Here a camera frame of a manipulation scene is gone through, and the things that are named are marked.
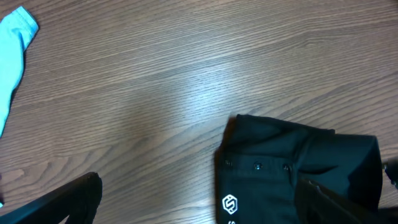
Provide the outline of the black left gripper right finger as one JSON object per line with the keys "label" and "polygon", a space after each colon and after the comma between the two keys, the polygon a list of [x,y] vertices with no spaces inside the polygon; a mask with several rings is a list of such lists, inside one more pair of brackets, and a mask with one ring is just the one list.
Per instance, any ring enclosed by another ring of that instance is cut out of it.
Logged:
{"label": "black left gripper right finger", "polygon": [[297,182],[295,208],[304,224],[382,223],[375,213],[307,179]]}

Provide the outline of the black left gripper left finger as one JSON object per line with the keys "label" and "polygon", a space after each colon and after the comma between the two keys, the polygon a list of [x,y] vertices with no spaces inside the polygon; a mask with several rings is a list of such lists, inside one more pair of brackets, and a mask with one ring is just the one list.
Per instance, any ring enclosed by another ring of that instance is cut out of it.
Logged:
{"label": "black left gripper left finger", "polygon": [[1,216],[3,224],[92,224],[100,205],[103,182],[96,172],[81,177]]}

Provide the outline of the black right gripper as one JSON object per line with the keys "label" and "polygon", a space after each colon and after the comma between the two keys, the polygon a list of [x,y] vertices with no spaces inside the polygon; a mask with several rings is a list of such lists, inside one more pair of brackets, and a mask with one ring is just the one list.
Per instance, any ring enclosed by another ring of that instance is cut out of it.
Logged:
{"label": "black right gripper", "polygon": [[398,163],[397,158],[395,159],[388,159],[384,162],[384,172],[387,174],[388,178],[391,181],[391,184],[397,188],[397,179],[398,179]]}

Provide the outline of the black mesh shirt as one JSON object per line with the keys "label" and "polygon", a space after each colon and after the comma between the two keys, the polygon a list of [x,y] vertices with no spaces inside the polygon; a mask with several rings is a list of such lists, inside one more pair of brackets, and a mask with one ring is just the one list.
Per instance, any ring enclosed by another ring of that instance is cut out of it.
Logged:
{"label": "black mesh shirt", "polygon": [[380,218],[382,163],[374,136],[239,114],[227,123],[215,171],[218,223],[301,223],[295,208],[301,179]]}

